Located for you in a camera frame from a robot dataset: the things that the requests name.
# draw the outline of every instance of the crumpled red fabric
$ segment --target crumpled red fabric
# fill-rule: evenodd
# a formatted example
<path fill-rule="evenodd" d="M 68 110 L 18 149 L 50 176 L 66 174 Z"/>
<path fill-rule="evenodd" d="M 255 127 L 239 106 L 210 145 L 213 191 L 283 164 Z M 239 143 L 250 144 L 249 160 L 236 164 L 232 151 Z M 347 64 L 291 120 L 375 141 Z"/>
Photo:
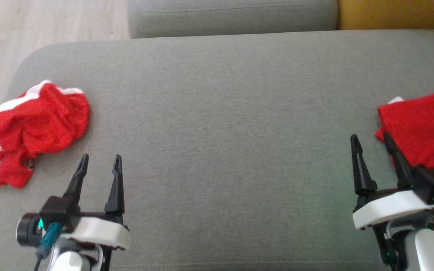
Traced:
<path fill-rule="evenodd" d="M 383 141 L 389 132 L 411 166 L 434 168 L 434 94 L 378 107 Z"/>
<path fill-rule="evenodd" d="M 0 105 L 0 186 L 24 187 L 35 158 L 67 148 L 84 134 L 89 118 L 81 89 L 48 80 Z"/>

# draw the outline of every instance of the gray upholstery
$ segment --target gray upholstery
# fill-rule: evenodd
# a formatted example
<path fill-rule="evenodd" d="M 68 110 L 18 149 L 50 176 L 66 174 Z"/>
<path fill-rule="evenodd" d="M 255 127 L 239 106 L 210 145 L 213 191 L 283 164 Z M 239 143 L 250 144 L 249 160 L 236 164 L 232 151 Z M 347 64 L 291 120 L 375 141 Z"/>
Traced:
<path fill-rule="evenodd" d="M 334 30 L 336 0 L 128 0 L 131 38 Z"/>
<path fill-rule="evenodd" d="M 43 79 L 83 89 L 91 122 L 24 189 L 0 187 L 0 269 L 32 267 L 17 221 L 64 192 L 84 153 L 81 208 L 102 211 L 119 153 L 133 240 L 114 270 L 388 270 L 353 226 L 349 138 L 379 187 L 395 186 L 376 108 L 434 92 L 434 31 L 55 45 L 24 61 L 8 99 Z"/>

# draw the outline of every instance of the wooden floor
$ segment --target wooden floor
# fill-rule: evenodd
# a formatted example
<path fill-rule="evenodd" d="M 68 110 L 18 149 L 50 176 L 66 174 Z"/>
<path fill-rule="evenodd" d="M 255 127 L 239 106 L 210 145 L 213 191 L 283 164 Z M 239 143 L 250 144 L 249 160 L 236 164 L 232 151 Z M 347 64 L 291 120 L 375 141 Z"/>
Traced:
<path fill-rule="evenodd" d="M 128 38 L 126 0 L 0 0 L 0 104 L 19 64 L 37 49 Z"/>

